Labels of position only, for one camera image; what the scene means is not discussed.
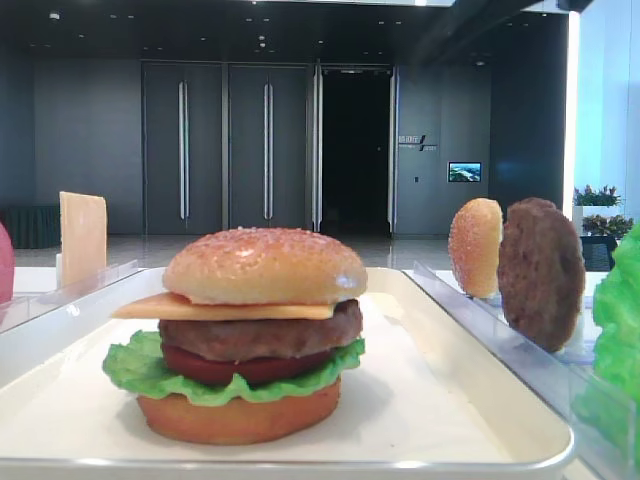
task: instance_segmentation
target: burger model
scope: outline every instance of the burger model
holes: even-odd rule
[[[358,255],[323,235],[237,229],[208,235],[164,272],[168,292],[116,311],[160,319],[111,345],[103,370],[137,395],[147,424],[217,445],[275,440],[327,418],[364,353]]]

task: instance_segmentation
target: standalone bun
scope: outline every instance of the standalone bun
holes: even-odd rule
[[[498,290],[501,235],[502,210],[495,200],[471,200],[454,217],[449,256],[453,275],[467,294],[486,298]]]

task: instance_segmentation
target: standalone cheese slice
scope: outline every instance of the standalone cheese slice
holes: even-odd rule
[[[107,205],[102,197],[60,192],[62,286],[107,267]]]

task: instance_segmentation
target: tomato slice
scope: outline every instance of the tomato slice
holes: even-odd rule
[[[224,386],[231,383],[234,373],[239,373],[249,385],[293,378],[321,367],[331,358],[331,351],[300,358],[254,358],[246,362],[216,362],[188,352],[180,347],[162,344],[167,366],[176,373],[202,383]]]

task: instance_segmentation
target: bottom bun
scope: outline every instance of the bottom bun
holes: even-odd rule
[[[340,379],[306,397],[250,403],[235,398],[221,407],[200,407],[183,395],[160,400],[139,396],[149,428],[183,442],[249,445],[276,440],[324,420],[338,406]]]

